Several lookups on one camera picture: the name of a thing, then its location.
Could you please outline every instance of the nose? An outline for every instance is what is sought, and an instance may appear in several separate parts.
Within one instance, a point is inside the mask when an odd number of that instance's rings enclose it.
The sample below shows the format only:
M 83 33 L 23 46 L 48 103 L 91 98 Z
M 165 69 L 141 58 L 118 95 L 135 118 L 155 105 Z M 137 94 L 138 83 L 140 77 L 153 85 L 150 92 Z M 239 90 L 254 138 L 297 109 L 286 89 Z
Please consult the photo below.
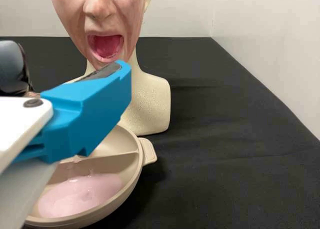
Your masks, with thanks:
M 88 17 L 101 22 L 116 12 L 116 6 L 113 0 L 86 0 L 83 11 Z

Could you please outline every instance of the screw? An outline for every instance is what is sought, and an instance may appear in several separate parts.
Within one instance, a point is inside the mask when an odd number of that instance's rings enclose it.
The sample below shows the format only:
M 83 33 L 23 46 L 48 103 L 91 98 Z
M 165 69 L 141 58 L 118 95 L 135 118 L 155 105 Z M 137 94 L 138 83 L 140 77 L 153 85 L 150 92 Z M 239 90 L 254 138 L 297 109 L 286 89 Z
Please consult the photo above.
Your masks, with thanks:
M 23 103 L 25 108 L 35 108 L 41 106 L 44 102 L 38 98 L 27 100 Z

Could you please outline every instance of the open mouth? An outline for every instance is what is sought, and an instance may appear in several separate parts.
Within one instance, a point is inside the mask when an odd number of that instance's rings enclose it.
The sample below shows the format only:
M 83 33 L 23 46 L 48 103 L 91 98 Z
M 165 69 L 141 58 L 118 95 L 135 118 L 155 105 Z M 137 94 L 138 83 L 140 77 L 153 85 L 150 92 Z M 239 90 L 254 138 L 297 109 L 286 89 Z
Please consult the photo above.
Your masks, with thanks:
M 89 35 L 87 39 L 93 55 L 105 63 L 113 61 L 117 57 L 124 43 L 122 35 Z

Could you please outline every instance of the bowl handle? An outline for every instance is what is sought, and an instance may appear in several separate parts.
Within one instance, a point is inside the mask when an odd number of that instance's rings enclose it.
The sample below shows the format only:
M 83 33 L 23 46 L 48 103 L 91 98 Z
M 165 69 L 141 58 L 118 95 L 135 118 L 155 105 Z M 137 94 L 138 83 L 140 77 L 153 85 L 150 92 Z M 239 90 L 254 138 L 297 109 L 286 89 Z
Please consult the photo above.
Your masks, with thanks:
M 158 159 L 156 151 L 151 141 L 146 138 L 139 137 L 143 150 L 143 166 L 155 163 Z

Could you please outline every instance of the lip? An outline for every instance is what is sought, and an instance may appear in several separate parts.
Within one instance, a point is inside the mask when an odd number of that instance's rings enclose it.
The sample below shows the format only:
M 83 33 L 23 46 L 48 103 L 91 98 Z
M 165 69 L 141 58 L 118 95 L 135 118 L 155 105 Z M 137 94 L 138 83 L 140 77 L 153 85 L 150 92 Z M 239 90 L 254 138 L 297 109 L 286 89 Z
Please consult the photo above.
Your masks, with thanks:
M 100 55 L 98 55 L 90 46 L 89 44 L 89 36 L 98 36 L 98 37 L 111 37 L 111 36 L 121 36 L 120 38 L 120 43 L 119 43 L 119 46 L 118 46 L 118 49 L 117 49 L 117 52 L 111 56 L 111 57 L 108 57 L 108 58 L 104 58 L 104 57 L 101 57 Z M 119 34 L 117 33 L 116 31 L 108 31 L 108 32 L 101 32 L 101 31 L 88 31 L 86 33 L 86 43 L 87 43 L 87 46 L 89 48 L 89 51 L 92 53 L 92 55 L 101 63 L 112 63 L 116 60 L 118 60 L 122 50 L 123 50 L 123 47 L 124 47 L 124 42 L 125 42 L 125 38 L 122 34 Z

